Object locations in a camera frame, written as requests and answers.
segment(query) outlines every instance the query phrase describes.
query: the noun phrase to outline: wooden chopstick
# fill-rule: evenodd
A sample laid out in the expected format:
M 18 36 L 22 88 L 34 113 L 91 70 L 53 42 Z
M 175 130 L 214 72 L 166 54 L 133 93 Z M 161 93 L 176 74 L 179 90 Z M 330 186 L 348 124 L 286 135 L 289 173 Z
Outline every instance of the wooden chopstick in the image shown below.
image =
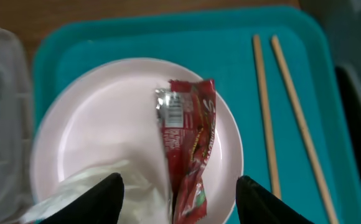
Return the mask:
M 316 182 L 319 186 L 319 190 L 324 202 L 324 206 L 327 211 L 327 216 L 331 224 L 338 224 L 337 214 L 335 213 L 334 204 L 332 203 L 331 195 L 324 178 L 323 170 L 320 165 L 319 159 L 316 154 L 315 147 L 313 145 L 313 140 L 311 134 L 309 133 L 308 126 L 304 117 L 304 112 L 302 111 L 301 105 L 298 100 L 297 92 L 294 87 L 293 80 L 291 79 L 290 72 L 286 60 L 284 59 L 283 51 L 279 43 L 279 39 L 276 35 L 272 37 L 272 46 L 274 53 L 276 55 L 281 73 L 283 75 L 283 80 L 286 84 L 287 92 L 293 105 L 294 113 L 297 118 L 299 130 L 301 131 L 302 138 L 304 139 L 305 147 L 309 160 L 311 161 Z
M 260 89 L 261 109 L 262 109 L 263 125 L 265 128 L 266 151 L 268 153 L 272 193 L 278 199 L 281 199 L 278 165 L 276 162 L 276 151 L 274 149 L 272 120 L 271 120 L 270 108 L 269 108 L 268 88 L 266 86 L 266 78 L 265 78 L 265 65 L 263 63 L 261 40 L 258 35 L 254 35 L 253 37 L 253 46 L 254 46 L 256 72 L 258 77 L 258 86 Z

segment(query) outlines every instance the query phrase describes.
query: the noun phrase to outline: table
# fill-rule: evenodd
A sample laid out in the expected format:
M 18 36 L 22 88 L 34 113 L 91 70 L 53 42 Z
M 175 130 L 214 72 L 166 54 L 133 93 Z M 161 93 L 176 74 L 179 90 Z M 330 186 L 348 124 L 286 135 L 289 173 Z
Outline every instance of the table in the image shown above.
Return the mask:
M 52 31 L 75 21 L 285 4 L 298 0 L 0 0 L 0 27 L 15 33 L 32 58 Z

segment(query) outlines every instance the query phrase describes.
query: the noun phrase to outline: white plate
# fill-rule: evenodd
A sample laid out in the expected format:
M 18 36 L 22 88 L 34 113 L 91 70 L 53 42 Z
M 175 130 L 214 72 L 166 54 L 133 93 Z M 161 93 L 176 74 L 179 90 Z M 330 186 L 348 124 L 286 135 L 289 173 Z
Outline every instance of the white plate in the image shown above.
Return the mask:
M 107 63 L 75 80 L 52 104 L 38 130 L 31 161 L 35 200 L 52 195 L 59 182 L 76 172 L 120 159 L 137 161 L 146 177 L 168 195 L 154 89 L 169 87 L 170 79 L 201 80 L 184 67 L 149 58 Z M 200 223 L 225 222 L 242 173 L 240 134 L 217 94 L 215 142 L 203 173 L 207 217 Z

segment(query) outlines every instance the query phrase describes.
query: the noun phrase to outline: label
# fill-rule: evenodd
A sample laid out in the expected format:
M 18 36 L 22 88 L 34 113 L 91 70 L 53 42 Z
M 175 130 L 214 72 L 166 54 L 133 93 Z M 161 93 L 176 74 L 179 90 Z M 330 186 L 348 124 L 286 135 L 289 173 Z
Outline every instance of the label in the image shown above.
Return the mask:
M 172 92 L 167 96 L 166 128 L 183 128 L 183 107 L 181 96 Z

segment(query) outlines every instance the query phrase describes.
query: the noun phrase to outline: red packaging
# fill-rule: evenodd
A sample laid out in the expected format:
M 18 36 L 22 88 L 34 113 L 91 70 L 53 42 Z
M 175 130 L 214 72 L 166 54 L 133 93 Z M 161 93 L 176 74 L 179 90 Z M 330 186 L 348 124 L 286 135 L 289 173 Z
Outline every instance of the red packaging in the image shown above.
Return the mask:
M 207 215 L 202 173 L 215 137 L 214 80 L 170 81 L 159 95 L 161 133 L 176 199 L 174 224 L 195 223 Z

